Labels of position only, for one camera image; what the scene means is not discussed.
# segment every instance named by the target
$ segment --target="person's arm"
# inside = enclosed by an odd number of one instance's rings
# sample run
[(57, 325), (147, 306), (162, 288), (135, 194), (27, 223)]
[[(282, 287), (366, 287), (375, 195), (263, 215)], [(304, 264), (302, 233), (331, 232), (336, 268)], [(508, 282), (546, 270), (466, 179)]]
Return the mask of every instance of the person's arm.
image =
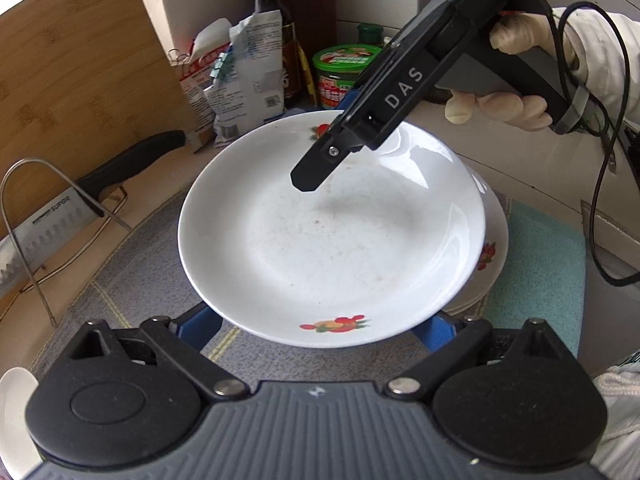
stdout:
[[(563, 11), (555, 9), (554, 13), (559, 17)], [(640, 23), (621, 14), (610, 16), (625, 40), (631, 62), (631, 92), (626, 117), (637, 123), (640, 122)], [(544, 16), (508, 16), (495, 25), (490, 40), (494, 48), (506, 54), (519, 54), (540, 46), (556, 56), (551, 30)], [(565, 29), (564, 50), (575, 74), (605, 104), (615, 121), (622, 101), (624, 63), (622, 50), (606, 20), (594, 10), (574, 12)], [(524, 130), (540, 130), (551, 124), (542, 97), (519, 98), (504, 92), (482, 98), (454, 92), (445, 115), (453, 123), (465, 123), (476, 104), (489, 117)]]

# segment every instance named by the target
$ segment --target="white sleeve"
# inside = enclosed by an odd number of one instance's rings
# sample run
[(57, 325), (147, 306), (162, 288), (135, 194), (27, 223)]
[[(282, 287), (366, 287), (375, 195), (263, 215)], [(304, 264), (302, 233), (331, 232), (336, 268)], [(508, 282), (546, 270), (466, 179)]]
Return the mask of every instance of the white sleeve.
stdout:
[[(555, 9), (561, 16), (564, 9)], [(640, 23), (622, 14), (609, 13), (625, 41), (631, 66), (631, 88), (626, 118), (640, 123)], [(620, 113), (625, 65), (622, 49), (609, 23), (595, 10), (576, 10), (567, 28), (572, 45), (580, 60), (577, 76), (600, 99), (613, 122)]]

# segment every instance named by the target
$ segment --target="knife handle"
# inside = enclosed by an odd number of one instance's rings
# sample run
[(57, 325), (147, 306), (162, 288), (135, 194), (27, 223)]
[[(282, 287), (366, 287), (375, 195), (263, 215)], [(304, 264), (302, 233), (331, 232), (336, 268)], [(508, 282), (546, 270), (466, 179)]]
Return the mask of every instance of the knife handle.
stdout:
[[(103, 189), (136, 176), (165, 153), (184, 146), (185, 140), (184, 131), (181, 130), (172, 130), (147, 137), (78, 179), (77, 184), (92, 198), (98, 200)], [(97, 209), (89, 201), (85, 200), (85, 202), (96, 214), (104, 216), (103, 211)]]

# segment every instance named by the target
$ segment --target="qr code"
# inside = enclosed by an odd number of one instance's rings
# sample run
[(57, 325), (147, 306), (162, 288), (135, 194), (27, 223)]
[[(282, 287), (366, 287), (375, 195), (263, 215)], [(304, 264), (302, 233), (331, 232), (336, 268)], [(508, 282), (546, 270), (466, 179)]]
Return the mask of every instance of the qr code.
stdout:
[(280, 96), (272, 95), (264, 98), (264, 103), (267, 105), (267, 108), (273, 108), (274, 106), (280, 106)]

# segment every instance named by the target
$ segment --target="white plate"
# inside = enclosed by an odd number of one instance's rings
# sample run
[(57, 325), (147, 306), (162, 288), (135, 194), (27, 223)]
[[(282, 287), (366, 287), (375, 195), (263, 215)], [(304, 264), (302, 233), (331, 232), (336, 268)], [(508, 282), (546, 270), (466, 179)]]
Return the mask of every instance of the white plate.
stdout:
[(178, 248), (198, 294), (230, 322), (309, 348), (409, 330), (458, 293), (478, 262), (484, 208), (457, 156), (402, 123), (315, 192), (289, 172), (311, 128), (341, 112), (288, 117), (236, 140), (202, 171)]
[(509, 249), (509, 228), (504, 209), (494, 190), (471, 168), (467, 168), (478, 185), (486, 215), (484, 246), (476, 270), (457, 296), (443, 309), (448, 314), (459, 314), (473, 306), (494, 286)]
[(0, 459), (14, 480), (22, 480), (42, 462), (27, 431), (24, 410), (38, 381), (24, 368), (0, 379)]

